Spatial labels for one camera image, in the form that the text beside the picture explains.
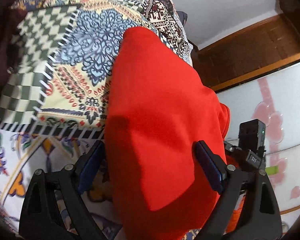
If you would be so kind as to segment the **red zip jacket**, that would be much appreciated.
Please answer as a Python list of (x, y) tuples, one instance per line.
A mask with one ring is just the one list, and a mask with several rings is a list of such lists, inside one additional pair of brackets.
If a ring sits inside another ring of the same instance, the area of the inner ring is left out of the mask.
[(143, 27), (123, 35), (104, 130), (113, 203), (127, 239), (181, 239), (201, 228), (218, 193), (193, 156), (225, 156), (230, 111), (197, 72)]

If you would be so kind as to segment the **grey blue backpack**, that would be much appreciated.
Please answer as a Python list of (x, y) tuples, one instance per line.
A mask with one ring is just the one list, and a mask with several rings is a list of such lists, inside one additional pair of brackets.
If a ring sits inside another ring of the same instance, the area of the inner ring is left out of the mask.
[(185, 13), (184, 11), (177, 11), (177, 14), (179, 16), (179, 19), (180, 19), (182, 25), (185, 26), (185, 24), (187, 22), (187, 18), (188, 18), (187, 13)]

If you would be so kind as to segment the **patchwork patterned bedspread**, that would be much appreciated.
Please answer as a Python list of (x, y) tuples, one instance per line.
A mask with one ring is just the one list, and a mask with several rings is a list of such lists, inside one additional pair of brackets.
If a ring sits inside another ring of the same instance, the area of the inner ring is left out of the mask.
[[(60, 171), (104, 141), (123, 33), (147, 28), (187, 63), (192, 45), (172, 0), (17, 0), (12, 8), (27, 14), (0, 90), (0, 234), (24, 239), (19, 220), (35, 170)], [(105, 156), (81, 197), (106, 239), (125, 239)]]

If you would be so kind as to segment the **wooden wardrobe with sliding door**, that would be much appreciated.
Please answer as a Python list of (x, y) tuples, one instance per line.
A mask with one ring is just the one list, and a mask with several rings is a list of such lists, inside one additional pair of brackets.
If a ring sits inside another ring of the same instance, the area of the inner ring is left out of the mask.
[(203, 84), (230, 108), (228, 142), (238, 143), (242, 122), (266, 125), (266, 172), (287, 232), (300, 221), (300, 0), (276, 0), (274, 16), (191, 55)]

